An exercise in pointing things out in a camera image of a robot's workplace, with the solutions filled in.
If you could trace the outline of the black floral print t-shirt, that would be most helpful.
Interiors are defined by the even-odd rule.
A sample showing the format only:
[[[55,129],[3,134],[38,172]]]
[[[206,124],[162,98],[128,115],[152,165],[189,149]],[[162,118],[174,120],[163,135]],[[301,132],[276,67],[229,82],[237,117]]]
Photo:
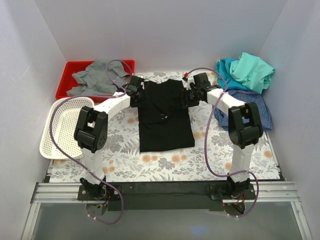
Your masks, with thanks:
[[[189,110],[182,107],[182,81],[150,81],[138,107],[139,151],[165,152],[195,146]]]

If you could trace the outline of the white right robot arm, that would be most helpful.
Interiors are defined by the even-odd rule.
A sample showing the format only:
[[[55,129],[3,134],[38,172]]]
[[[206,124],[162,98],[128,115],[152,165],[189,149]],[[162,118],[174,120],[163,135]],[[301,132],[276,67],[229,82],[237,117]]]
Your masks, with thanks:
[[[254,102],[240,101],[231,96],[226,88],[212,85],[206,73],[199,73],[188,79],[185,73],[183,80],[187,87],[182,90],[183,107],[195,107],[200,102],[212,105],[228,116],[228,136],[233,144],[231,169],[226,178],[221,195],[237,199],[250,187],[251,157],[255,145],[263,135],[259,110]]]

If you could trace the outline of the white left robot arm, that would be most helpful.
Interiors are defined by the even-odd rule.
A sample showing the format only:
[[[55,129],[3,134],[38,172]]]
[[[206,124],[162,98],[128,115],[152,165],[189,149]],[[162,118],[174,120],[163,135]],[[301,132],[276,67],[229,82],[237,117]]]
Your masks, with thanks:
[[[90,186],[89,194],[95,200],[106,196],[106,187],[101,184],[105,180],[102,166],[101,150],[108,137],[109,120],[129,107],[137,107],[145,99],[145,89],[149,79],[133,75],[129,83],[121,86],[112,96],[94,107],[84,106],[79,112],[74,139],[81,149],[82,164],[86,170],[81,184]]]

